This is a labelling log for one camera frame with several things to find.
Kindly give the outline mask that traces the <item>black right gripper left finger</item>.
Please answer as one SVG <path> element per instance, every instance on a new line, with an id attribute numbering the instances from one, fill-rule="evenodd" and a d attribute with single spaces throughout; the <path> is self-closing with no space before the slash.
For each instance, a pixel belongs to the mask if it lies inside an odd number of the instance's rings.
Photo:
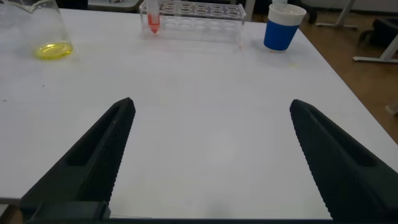
<path id="1" fill-rule="evenodd" d="M 21 198 L 23 219 L 109 218 L 109 202 L 135 113 L 130 98 L 115 102 Z"/>

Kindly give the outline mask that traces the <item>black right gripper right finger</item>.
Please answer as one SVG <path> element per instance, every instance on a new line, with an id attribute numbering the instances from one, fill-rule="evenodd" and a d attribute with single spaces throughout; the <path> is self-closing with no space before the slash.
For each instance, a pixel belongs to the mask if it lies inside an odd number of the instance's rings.
<path id="1" fill-rule="evenodd" d="M 334 221 L 397 221 L 394 169 L 316 107 L 294 100 L 290 115 L 312 177 Z"/>

